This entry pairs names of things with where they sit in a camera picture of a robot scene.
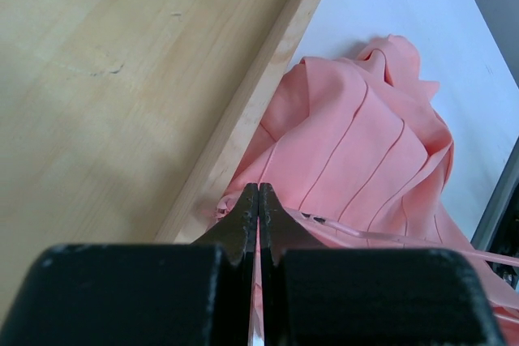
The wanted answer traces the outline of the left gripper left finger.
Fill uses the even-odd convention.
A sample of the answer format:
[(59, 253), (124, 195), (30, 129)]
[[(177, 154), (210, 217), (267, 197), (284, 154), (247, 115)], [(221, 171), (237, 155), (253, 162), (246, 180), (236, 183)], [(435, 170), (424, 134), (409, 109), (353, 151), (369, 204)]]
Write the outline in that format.
[(193, 241), (195, 246), (215, 246), (218, 253), (208, 298), (211, 345), (249, 344), (258, 215), (259, 188), (249, 183), (232, 210)]

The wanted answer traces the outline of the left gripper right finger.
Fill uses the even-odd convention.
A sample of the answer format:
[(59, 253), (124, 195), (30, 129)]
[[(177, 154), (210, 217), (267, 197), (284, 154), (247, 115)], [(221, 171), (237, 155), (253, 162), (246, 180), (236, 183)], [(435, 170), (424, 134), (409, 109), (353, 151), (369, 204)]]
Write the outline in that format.
[(291, 271), (291, 260), (325, 245), (294, 220), (268, 183), (259, 185), (258, 216), (264, 342), (294, 345), (294, 303), (300, 299), (301, 272)]

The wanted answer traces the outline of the pink skirt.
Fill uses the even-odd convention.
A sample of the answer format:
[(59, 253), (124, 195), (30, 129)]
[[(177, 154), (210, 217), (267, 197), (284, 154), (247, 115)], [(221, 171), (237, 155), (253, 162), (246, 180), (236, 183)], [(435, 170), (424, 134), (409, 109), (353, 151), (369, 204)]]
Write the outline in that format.
[(245, 185), (272, 185), (281, 204), (361, 232), (472, 245), (440, 197), (453, 137), (403, 36), (376, 38), (354, 60), (307, 57), (285, 74), (214, 215)]

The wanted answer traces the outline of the pink wire hanger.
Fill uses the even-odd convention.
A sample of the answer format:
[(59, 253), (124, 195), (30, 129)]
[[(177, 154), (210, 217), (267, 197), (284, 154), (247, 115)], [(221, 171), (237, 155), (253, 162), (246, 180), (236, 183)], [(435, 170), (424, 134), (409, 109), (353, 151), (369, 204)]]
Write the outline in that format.
[[(376, 233), (376, 232), (368, 232), (358, 229), (353, 229), (345, 224), (339, 223), (334, 220), (330, 220), (327, 218), (324, 218), (322, 216), (317, 216), (311, 213), (305, 213), (298, 210), (294, 210), (291, 208), (286, 208), (285, 211), (291, 215), (295, 219), (299, 220), (305, 220), (305, 221), (311, 221), (313, 223), (321, 224), (326, 227), (329, 227), (331, 229), (335, 229), (341, 233), (345, 233), (351, 237), (360, 238), (363, 240), (377, 240), (377, 241), (389, 241), (394, 242), (402, 245), (408, 245), (408, 246), (416, 246), (416, 247), (435, 247), (435, 248), (444, 248), (447, 249), (448, 247), (437, 242), (433, 241), (427, 241), (427, 240), (421, 240), (413, 237), (407, 237), (402, 235), (395, 235), (395, 234), (389, 234), (389, 233)], [(486, 251), (476, 250), (476, 249), (470, 249), (470, 250), (463, 250), (463, 249), (456, 249), (460, 254), (463, 254), (465, 256), (471, 257), (471, 258), (477, 258), (480, 260), (484, 260), (486, 262), (491, 263), (498, 263), (502, 265), (508, 265), (513, 267), (518, 267), (518, 259), (514, 257), (509, 257), (502, 254), (493, 254)]]

